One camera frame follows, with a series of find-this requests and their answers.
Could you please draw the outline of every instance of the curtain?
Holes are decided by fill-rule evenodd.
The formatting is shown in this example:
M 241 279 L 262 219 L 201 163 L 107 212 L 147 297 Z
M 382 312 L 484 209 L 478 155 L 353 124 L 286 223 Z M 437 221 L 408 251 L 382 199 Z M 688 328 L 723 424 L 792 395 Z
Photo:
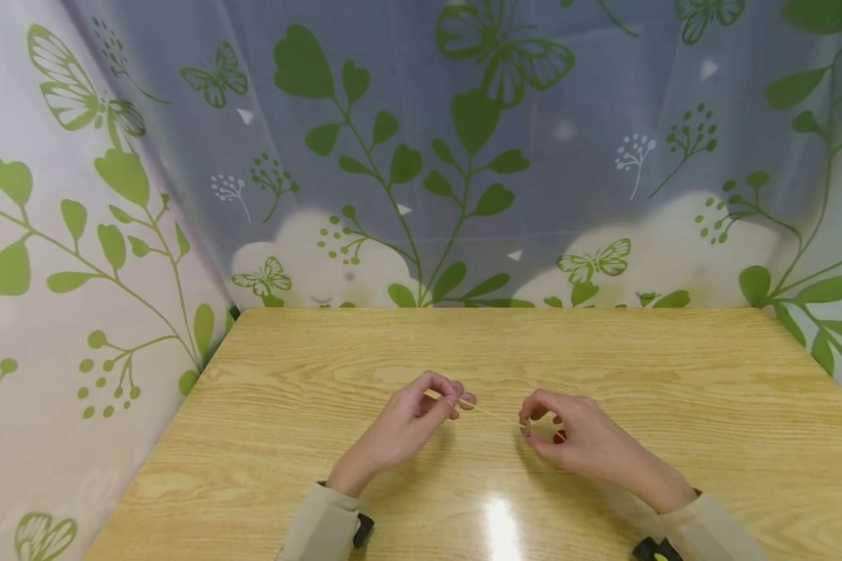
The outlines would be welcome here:
M 232 302 L 753 306 L 842 386 L 842 0 L 1 4 L 0 559 Z

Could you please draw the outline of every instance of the wood grain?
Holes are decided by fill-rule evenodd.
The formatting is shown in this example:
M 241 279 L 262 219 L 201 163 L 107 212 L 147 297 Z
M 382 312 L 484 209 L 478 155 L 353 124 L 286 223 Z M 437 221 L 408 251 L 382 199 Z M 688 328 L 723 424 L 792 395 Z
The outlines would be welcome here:
M 771 559 L 842 560 L 842 391 L 755 309 L 251 309 L 85 559 L 274 559 L 310 485 L 427 368 L 509 418 L 538 387 L 596 397 Z M 369 561 L 628 559 L 656 523 L 478 411 L 362 510 Z

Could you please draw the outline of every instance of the hand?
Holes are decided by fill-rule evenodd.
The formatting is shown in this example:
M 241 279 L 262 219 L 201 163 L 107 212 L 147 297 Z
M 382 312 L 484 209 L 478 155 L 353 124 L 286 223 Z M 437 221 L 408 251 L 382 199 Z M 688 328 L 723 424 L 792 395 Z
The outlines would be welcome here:
M 434 400 L 425 395 L 427 390 L 437 391 L 443 397 Z M 458 398 L 470 397 L 462 391 L 462 383 L 452 382 L 429 370 L 398 390 L 334 465 L 327 478 L 328 488 L 358 497 L 374 476 L 410 460 L 427 443 L 437 426 L 447 418 L 458 418 L 455 410 Z
M 599 407 L 591 397 L 536 390 L 524 400 L 522 425 L 555 413 L 564 424 L 565 440 L 546 443 L 522 430 L 527 444 L 540 458 L 559 468 L 621 486 L 645 501 L 657 513 L 679 510 L 697 497 L 692 486 L 669 464 L 658 458 Z

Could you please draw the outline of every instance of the black clip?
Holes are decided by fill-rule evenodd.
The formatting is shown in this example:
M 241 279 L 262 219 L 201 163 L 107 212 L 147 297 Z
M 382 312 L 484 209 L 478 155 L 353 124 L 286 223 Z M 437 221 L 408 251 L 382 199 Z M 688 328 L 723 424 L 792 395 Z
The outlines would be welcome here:
M 660 544 L 652 538 L 643 539 L 633 548 L 633 556 L 636 561 L 683 561 L 682 557 L 674 546 L 667 539 Z
M 372 530 L 374 530 L 374 520 L 359 513 L 359 529 L 356 530 L 356 535 L 352 536 L 352 547 L 355 549 L 363 548 L 368 543 L 368 537 Z

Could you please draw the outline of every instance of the sleeve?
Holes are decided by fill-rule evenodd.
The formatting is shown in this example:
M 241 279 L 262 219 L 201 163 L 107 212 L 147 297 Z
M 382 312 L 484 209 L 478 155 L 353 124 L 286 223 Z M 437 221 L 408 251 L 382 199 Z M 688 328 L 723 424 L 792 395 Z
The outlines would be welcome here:
M 315 485 L 299 504 L 278 561 L 345 561 L 358 526 L 358 501 Z
M 709 497 L 659 516 L 667 537 L 686 561 L 764 561 L 767 556 L 730 514 Z

